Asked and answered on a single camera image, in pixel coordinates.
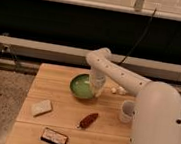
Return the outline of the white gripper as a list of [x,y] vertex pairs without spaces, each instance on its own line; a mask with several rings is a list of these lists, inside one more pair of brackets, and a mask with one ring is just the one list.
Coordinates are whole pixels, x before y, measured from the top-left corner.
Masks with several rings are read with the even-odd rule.
[[94,97],[99,97],[106,83],[106,76],[98,69],[90,68],[89,82]]

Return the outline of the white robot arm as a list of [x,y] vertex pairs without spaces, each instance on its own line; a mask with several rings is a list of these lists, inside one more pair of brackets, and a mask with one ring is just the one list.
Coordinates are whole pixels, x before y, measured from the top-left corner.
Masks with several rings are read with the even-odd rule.
[[90,84],[97,93],[109,77],[136,98],[129,144],[181,144],[181,94],[168,83],[114,64],[111,56],[107,47],[86,55]]

